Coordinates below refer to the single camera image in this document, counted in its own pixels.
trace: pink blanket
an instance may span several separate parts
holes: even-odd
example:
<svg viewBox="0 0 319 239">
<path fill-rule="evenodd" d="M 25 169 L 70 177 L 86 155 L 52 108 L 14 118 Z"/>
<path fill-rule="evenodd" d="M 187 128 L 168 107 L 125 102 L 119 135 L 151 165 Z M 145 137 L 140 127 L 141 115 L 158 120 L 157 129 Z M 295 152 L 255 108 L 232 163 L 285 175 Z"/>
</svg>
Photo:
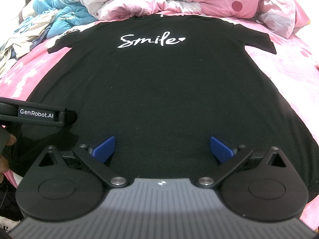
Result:
<svg viewBox="0 0 319 239">
<path fill-rule="evenodd" d="M 315 67 L 318 62 L 312 58 L 309 47 L 294 35 L 284 39 L 257 23 L 236 18 L 224 20 L 269 34 L 277 55 L 248 46 L 246 51 L 273 81 L 319 143 L 319 72 Z M 70 50 L 63 48 L 48 54 L 44 45 L 38 45 L 20 59 L 0 80 L 0 96 L 26 100 L 42 77 Z M 319 226 L 319 196 L 307 204 L 301 220 L 313 230 Z"/>
</svg>

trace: silver bolt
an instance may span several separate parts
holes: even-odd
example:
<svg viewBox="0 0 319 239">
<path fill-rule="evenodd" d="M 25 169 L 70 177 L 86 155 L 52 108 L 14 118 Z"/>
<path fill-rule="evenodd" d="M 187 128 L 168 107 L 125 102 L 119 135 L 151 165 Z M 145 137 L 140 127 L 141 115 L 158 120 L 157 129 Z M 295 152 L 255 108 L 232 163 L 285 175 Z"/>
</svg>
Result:
<svg viewBox="0 0 319 239">
<path fill-rule="evenodd" d="M 123 185 L 123 184 L 126 183 L 126 179 L 123 178 L 123 177 L 113 177 L 113 178 L 111 179 L 111 183 L 112 183 L 113 185 Z"/>
<path fill-rule="evenodd" d="M 208 186 L 208 185 L 212 185 L 214 183 L 214 180 L 210 177 L 201 177 L 198 179 L 198 183 L 200 185 Z"/>
</svg>

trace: t-shirt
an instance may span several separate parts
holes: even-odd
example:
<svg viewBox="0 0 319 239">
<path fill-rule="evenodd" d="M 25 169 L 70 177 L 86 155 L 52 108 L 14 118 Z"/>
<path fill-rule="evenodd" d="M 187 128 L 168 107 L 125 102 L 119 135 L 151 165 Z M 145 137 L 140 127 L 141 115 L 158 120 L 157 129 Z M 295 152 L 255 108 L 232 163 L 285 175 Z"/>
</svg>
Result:
<svg viewBox="0 0 319 239">
<path fill-rule="evenodd" d="M 260 152 L 280 147 L 311 188 L 318 145 L 246 45 L 276 54 L 268 34 L 200 16 L 132 17 L 63 36 L 48 51 L 72 49 L 28 100 L 75 110 L 78 120 L 14 127 L 14 171 L 23 175 L 47 145 L 115 136 L 109 166 L 120 176 L 194 181 L 217 166 L 215 135 Z"/>
</svg>

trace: blue pad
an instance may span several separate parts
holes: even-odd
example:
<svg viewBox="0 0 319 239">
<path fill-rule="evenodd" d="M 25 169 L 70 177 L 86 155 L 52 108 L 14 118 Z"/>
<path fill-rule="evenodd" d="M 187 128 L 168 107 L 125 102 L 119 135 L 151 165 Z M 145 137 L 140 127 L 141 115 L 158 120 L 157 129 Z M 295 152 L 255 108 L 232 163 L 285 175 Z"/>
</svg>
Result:
<svg viewBox="0 0 319 239">
<path fill-rule="evenodd" d="M 90 149 L 89 153 L 99 162 L 104 163 L 115 151 L 115 137 L 112 136 L 99 146 Z"/>
<path fill-rule="evenodd" d="M 236 148 L 231 148 L 224 142 L 218 140 L 215 137 L 211 137 L 210 140 L 211 153 L 221 162 L 224 163 L 237 153 Z"/>
</svg>

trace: pink dot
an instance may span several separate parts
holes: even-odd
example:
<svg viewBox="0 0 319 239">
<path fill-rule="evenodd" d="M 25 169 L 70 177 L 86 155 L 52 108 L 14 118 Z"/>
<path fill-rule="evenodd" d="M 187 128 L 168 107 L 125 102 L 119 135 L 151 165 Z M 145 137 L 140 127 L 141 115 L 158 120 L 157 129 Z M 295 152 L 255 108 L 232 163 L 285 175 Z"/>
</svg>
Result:
<svg viewBox="0 0 319 239">
<path fill-rule="evenodd" d="M 312 55 L 307 49 L 303 49 L 304 51 L 306 51 L 309 55 Z"/>
<path fill-rule="evenodd" d="M 232 3 L 232 8 L 236 12 L 240 12 L 242 10 L 242 3 L 239 1 L 235 1 Z"/>
<path fill-rule="evenodd" d="M 300 51 L 300 53 L 301 53 L 304 57 L 309 57 L 309 56 L 306 54 L 306 52 L 304 52 L 304 51 Z"/>
</svg>

